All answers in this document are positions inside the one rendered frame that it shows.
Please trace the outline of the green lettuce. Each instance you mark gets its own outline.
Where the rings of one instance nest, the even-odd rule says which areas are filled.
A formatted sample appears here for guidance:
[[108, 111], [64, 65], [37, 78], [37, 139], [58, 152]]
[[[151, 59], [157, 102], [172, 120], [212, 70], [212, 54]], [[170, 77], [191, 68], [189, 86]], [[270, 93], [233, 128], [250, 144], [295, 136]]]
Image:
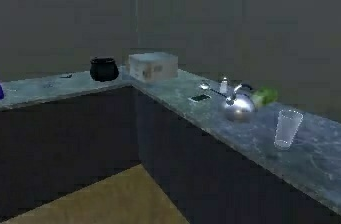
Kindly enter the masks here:
[[255, 91], [251, 99], [257, 109], [275, 102], [278, 99], [278, 91], [272, 88], [260, 88]]

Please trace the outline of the white box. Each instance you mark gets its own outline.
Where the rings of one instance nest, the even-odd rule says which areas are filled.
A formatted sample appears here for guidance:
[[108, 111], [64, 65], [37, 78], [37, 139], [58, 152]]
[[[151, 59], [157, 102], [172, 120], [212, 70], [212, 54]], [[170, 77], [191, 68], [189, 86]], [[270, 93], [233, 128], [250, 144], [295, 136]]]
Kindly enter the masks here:
[[132, 54], [129, 74], [141, 82], [155, 82], [178, 76], [178, 57], [166, 52]]

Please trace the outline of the clear drinking glass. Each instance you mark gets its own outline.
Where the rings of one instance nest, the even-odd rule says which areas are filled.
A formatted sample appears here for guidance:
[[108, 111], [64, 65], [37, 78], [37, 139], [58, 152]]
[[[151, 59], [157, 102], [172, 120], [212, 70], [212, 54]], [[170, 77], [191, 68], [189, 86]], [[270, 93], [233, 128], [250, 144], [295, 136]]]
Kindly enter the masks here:
[[280, 148], [289, 148], [302, 123], [303, 114], [295, 110], [281, 110], [274, 138], [274, 145]]

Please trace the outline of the white salt shaker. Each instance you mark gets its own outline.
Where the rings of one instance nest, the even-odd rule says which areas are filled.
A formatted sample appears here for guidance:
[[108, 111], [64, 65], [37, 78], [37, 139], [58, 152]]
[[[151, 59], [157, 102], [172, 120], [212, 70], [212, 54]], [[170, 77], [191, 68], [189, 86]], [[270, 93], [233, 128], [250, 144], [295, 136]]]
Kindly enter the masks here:
[[226, 94], [228, 89], [228, 79], [226, 77], [223, 77], [221, 83], [220, 83], [220, 89], [219, 92]]

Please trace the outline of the black round pot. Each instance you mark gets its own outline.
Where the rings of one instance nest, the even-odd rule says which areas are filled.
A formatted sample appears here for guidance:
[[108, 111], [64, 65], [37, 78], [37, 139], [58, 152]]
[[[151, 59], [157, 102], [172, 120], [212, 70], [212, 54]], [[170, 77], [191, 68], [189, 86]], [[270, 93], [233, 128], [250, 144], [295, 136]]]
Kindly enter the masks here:
[[90, 64], [90, 76], [95, 81], [112, 81], [119, 76], [119, 70], [113, 58], [95, 57], [90, 60]]

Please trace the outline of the dark kitchen counter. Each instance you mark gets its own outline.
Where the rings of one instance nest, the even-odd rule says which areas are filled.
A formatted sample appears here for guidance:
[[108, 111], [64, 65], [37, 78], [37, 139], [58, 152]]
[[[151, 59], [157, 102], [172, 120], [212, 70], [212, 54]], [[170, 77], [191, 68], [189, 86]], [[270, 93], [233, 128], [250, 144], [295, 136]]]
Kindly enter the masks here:
[[228, 121], [200, 78], [96, 82], [85, 72], [7, 82], [0, 222], [142, 165], [190, 224], [341, 224], [341, 124], [306, 114], [274, 145], [282, 105]]

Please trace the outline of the black mobile phone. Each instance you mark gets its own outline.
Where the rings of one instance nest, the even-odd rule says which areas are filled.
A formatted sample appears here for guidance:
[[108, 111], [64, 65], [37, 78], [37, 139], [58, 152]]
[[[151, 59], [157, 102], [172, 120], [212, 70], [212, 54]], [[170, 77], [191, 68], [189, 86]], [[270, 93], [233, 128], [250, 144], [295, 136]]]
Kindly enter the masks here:
[[207, 100], [210, 98], [211, 98], [211, 96], [209, 96], [209, 95], [201, 94], [201, 95], [189, 97], [188, 99], [192, 102], [200, 102], [200, 101], [204, 101], [204, 100]]

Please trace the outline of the silver kettle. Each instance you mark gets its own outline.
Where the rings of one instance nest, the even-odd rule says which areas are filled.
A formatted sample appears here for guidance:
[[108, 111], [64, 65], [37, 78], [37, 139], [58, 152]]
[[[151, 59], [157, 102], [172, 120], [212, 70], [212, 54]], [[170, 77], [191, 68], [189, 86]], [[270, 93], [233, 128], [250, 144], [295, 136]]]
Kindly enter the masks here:
[[251, 99], [252, 92], [253, 88], [249, 84], [238, 84], [221, 104], [221, 112], [225, 118], [229, 121], [249, 121], [256, 112], [256, 106]]

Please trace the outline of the silver ladle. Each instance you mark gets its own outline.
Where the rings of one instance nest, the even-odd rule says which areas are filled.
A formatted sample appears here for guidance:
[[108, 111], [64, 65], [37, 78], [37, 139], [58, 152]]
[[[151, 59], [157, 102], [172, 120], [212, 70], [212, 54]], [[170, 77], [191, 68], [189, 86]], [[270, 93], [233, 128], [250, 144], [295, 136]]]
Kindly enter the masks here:
[[210, 90], [210, 91], [212, 91], [212, 92], [214, 92], [214, 93], [216, 93], [216, 94], [218, 94], [218, 95], [220, 95], [220, 96], [222, 96], [224, 98], [227, 97], [225, 94], [220, 93], [219, 91], [213, 89], [207, 82], [201, 82], [199, 84], [199, 88], [202, 89], [202, 90]]

